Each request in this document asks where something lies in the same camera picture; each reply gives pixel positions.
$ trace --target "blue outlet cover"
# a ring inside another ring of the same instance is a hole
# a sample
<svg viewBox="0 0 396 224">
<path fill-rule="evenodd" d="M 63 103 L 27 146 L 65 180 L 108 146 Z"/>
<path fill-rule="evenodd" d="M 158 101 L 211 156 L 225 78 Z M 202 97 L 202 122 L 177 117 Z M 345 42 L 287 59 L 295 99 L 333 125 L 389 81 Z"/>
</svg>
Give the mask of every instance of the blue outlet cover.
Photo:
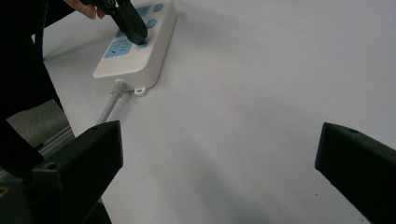
<svg viewBox="0 0 396 224">
<path fill-rule="evenodd" d="M 155 19 L 149 20 L 148 24 L 147 24 L 148 29 L 151 29 L 152 27 L 154 27 L 155 24 L 157 24 L 157 20 L 155 20 Z"/>
<path fill-rule="evenodd" d="M 143 49 L 143 48 L 147 47 L 148 44 L 149 44 L 149 38 L 147 38 L 147 39 L 145 40 L 145 42 L 143 42 L 143 43 L 141 43 L 140 45 L 138 45 L 138 47 L 139 47 L 140 49 Z"/>
<path fill-rule="evenodd" d="M 116 34 L 116 37 L 122 37 L 125 36 L 125 33 L 123 33 L 121 30 L 119 30 Z"/>
<path fill-rule="evenodd" d="M 139 8 L 136 9 L 136 11 L 137 11 L 137 13 L 139 14 L 140 17 L 145 17 L 149 13 L 149 8 L 150 8 L 150 5 L 145 6 L 145 7 L 139 7 Z"/>
<path fill-rule="evenodd" d="M 132 47 L 132 42 L 128 39 L 118 40 L 111 44 L 108 49 L 105 58 L 112 58 L 121 55 L 125 55 L 129 52 Z"/>
<path fill-rule="evenodd" d="M 155 5 L 154 12 L 158 12 L 158 11 L 161 11 L 161 10 L 163 10 L 163 4 L 162 3 Z"/>
</svg>

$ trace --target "finger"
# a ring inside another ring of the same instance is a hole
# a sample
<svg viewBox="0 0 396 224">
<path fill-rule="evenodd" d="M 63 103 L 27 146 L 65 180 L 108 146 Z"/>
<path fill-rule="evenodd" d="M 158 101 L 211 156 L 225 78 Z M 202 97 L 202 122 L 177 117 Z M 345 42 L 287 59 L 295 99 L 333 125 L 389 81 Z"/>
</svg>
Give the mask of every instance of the finger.
<svg viewBox="0 0 396 224">
<path fill-rule="evenodd" d="M 100 8 L 96 9 L 96 13 L 100 19 L 102 19 L 106 15 L 105 12 Z"/>
<path fill-rule="evenodd" d="M 64 1 L 66 2 L 67 5 L 69 5 L 73 9 L 79 11 L 86 17 L 88 17 L 92 20 L 95 19 L 96 10 L 95 10 L 94 6 L 92 6 L 92 5 L 86 6 L 86 5 L 82 4 L 79 0 L 64 0 Z"/>
</svg>

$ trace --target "white power strip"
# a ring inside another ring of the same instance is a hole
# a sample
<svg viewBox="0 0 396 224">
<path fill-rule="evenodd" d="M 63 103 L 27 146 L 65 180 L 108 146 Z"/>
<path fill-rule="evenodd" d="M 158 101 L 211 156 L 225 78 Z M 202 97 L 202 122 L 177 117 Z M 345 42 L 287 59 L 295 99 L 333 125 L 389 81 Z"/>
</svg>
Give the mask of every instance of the white power strip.
<svg viewBox="0 0 396 224">
<path fill-rule="evenodd" d="M 148 27 L 145 43 L 136 45 L 118 31 L 96 66 L 93 77 L 110 87 L 121 79 L 126 82 L 127 91 L 144 96 L 158 81 L 177 12 L 171 0 L 156 0 L 135 8 Z"/>
</svg>

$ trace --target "power outlet socket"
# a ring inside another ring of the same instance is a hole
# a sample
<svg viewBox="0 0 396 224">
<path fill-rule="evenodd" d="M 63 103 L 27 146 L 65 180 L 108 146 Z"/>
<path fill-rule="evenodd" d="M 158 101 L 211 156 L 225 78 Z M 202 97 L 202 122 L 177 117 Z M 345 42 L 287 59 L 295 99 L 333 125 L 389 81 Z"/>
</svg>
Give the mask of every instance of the power outlet socket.
<svg viewBox="0 0 396 224">
<path fill-rule="evenodd" d="M 127 91 L 144 96 L 158 81 L 177 12 L 172 0 L 151 1 L 135 8 L 148 27 L 148 38 L 136 45 L 117 31 L 93 77 L 106 83 L 110 89 L 116 80 L 121 79 L 127 83 Z"/>
</svg>

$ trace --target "white power cord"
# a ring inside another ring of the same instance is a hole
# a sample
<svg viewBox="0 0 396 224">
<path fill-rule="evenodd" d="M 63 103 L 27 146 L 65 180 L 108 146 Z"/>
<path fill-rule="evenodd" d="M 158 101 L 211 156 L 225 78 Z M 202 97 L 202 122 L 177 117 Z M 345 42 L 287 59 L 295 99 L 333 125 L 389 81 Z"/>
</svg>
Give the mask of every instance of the white power cord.
<svg viewBox="0 0 396 224">
<path fill-rule="evenodd" d="M 121 96 L 125 93 L 125 90 L 127 88 L 127 84 L 124 80 L 117 79 L 116 84 L 113 87 L 113 90 L 111 91 L 111 99 L 108 101 L 104 111 L 102 112 L 102 115 L 99 117 L 99 120 L 96 121 L 97 124 L 101 124 L 106 122 L 108 116 L 110 115 L 111 111 L 114 108 L 114 105 L 116 102 L 121 98 Z"/>
</svg>

